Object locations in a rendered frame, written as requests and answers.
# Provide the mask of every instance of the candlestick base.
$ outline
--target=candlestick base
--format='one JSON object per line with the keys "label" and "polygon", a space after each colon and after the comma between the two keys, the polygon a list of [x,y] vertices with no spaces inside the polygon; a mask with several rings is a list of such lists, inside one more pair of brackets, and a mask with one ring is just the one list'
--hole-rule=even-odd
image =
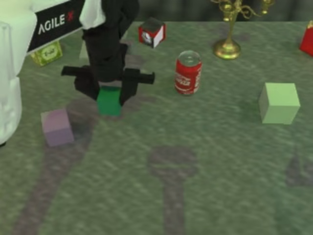
{"label": "candlestick base", "polygon": [[214,54],[225,60],[233,60],[239,57],[240,55],[240,46],[235,41],[226,43],[226,40],[219,40],[214,44],[213,47]]}

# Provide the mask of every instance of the green table surface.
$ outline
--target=green table surface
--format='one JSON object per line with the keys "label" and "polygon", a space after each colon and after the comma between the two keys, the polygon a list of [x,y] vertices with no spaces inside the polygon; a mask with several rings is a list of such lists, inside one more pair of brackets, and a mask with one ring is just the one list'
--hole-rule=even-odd
{"label": "green table surface", "polygon": [[[137,41],[139,24],[128,39],[156,82],[140,85],[121,118],[99,116],[74,79],[60,76],[64,65],[82,65],[81,32],[61,40],[63,57],[46,67],[26,58],[22,120],[0,150],[0,235],[311,235],[313,58],[298,49],[307,22],[237,23],[242,55],[233,61],[212,53],[226,23],[167,23],[155,49]],[[203,61],[193,96],[174,89],[176,57],[186,49]],[[296,84],[301,108],[292,125],[261,124],[265,82]],[[64,107],[76,142],[48,148],[40,113]],[[147,164],[164,147],[173,153],[163,157],[185,167],[182,152],[193,152],[196,174],[174,183],[169,174],[164,187]],[[170,200],[168,188],[184,203]],[[174,207],[182,210],[163,216]]]}

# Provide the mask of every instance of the can top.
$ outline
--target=can top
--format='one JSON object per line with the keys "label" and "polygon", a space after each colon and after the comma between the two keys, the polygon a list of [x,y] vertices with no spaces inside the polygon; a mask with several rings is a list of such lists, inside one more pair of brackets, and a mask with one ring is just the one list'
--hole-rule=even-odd
{"label": "can top", "polygon": [[179,62],[187,67],[196,66],[201,62],[200,55],[193,50],[185,50],[178,56]]}

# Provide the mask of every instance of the red object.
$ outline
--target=red object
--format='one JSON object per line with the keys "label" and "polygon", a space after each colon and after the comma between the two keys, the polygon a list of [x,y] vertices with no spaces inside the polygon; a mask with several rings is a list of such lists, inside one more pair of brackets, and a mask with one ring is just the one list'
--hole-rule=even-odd
{"label": "red object", "polygon": [[138,28],[139,41],[155,48],[166,38],[166,24],[155,18],[149,18]]}
{"label": "red object", "polygon": [[199,54],[187,50],[176,61],[175,89],[180,94],[194,94],[200,84],[202,62]]}
{"label": "red object", "polygon": [[309,22],[309,25],[304,33],[300,50],[313,56],[313,21]]}

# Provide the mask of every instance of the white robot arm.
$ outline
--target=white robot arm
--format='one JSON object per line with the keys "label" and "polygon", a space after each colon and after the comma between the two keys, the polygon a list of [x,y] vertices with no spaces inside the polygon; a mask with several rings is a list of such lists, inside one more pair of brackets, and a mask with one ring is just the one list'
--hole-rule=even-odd
{"label": "white robot arm", "polygon": [[[102,24],[105,16],[98,10],[100,1],[72,0],[66,5],[70,0],[0,0],[0,146],[14,134],[21,119],[18,74],[25,56],[82,25],[91,28]],[[39,22],[39,15],[51,15],[51,19]]]}

